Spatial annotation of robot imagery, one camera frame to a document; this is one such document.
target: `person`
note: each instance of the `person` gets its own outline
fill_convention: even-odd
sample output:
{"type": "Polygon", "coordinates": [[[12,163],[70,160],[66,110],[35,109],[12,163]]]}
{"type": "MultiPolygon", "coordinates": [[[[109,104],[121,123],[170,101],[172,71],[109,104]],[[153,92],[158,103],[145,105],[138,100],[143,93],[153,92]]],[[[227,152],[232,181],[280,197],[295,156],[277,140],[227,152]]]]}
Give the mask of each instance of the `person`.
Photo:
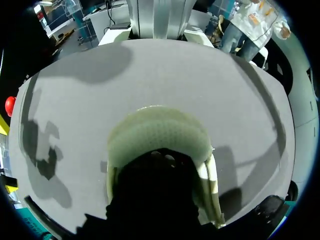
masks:
{"type": "Polygon", "coordinates": [[[280,39],[290,37],[287,20],[275,2],[269,0],[242,0],[239,11],[230,21],[222,37],[219,49],[225,53],[235,53],[235,49],[245,40],[237,55],[250,62],[270,40],[272,33],[280,39]]]}

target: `yellow post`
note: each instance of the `yellow post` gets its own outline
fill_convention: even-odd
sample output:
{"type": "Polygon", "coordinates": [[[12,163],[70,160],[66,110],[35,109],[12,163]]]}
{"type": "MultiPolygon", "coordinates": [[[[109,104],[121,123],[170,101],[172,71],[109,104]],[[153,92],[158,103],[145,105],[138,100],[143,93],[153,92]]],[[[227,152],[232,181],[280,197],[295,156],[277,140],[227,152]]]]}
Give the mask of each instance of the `yellow post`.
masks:
{"type": "Polygon", "coordinates": [[[0,115],[0,134],[8,135],[10,127],[0,115]]]}

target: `red ball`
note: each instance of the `red ball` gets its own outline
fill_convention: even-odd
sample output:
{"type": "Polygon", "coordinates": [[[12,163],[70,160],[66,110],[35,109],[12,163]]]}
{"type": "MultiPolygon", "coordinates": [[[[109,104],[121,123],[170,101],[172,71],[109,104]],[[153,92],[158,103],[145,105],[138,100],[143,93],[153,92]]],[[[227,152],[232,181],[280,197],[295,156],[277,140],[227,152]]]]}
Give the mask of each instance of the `red ball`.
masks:
{"type": "Polygon", "coordinates": [[[4,108],[5,108],[5,111],[9,117],[12,116],[12,112],[14,111],[15,102],[16,102],[16,98],[14,96],[8,97],[5,101],[4,108]]]}

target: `black cable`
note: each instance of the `black cable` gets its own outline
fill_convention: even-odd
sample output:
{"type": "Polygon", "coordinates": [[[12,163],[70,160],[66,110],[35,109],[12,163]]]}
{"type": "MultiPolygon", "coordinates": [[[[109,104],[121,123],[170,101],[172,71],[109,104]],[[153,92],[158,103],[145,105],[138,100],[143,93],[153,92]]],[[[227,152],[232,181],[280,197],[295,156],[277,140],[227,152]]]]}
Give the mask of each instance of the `black cable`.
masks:
{"type": "Polygon", "coordinates": [[[105,7],[106,7],[106,10],[108,12],[109,19],[110,19],[109,20],[109,26],[111,25],[111,21],[113,22],[113,24],[116,24],[115,21],[112,19],[112,4],[111,4],[111,1],[110,0],[104,0],[104,3],[105,3],[105,7]]]}
{"type": "Polygon", "coordinates": [[[106,29],[109,29],[110,27],[106,27],[104,30],[103,30],[103,35],[105,35],[106,34],[106,29]]]}
{"type": "Polygon", "coordinates": [[[276,21],[276,20],[278,19],[278,17],[279,17],[276,12],[274,12],[274,13],[276,14],[276,18],[275,18],[275,20],[271,23],[270,27],[265,31],[264,34],[260,35],[256,40],[253,40],[252,42],[257,41],[259,38],[261,38],[263,35],[265,35],[265,34],[272,28],[273,24],[275,23],[275,21],[276,21]]]}

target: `desk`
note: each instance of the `desk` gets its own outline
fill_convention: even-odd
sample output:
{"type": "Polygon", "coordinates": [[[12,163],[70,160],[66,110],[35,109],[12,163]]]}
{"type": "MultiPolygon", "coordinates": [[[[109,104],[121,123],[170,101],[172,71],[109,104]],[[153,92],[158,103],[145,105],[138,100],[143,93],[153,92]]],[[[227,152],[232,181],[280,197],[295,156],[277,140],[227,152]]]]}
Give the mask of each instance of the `desk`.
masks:
{"type": "Polygon", "coordinates": [[[71,54],[21,86],[9,135],[19,198],[30,195],[72,232],[85,213],[105,218],[107,136],[151,105],[207,128],[227,223],[269,195],[286,196],[295,135],[282,85],[215,48],[139,39],[71,54]]]}
{"type": "MultiPolygon", "coordinates": [[[[108,29],[99,42],[99,46],[128,40],[130,31],[131,27],[128,29],[108,29]]],[[[188,29],[184,30],[184,36],[188,42],[214,48],[208,37],[198,27],[189,26],[188,29]]]]}
{"type": "Polygon", "coordinates": [[[123,2],[125,4],[115,2],[114,6],[112,7],[112,10],[104,8],[101,11],[88,14],[82,19],[83,21],[91,19],[93,29],[99,42],[104,36],[104,29],[110,26],[110,18],[108,16],[108,11],[109,14],[112,11],[112,19],[114,20],[115,24],[130,23],[128,4],[126,3],[126,1],[123,2]]]}

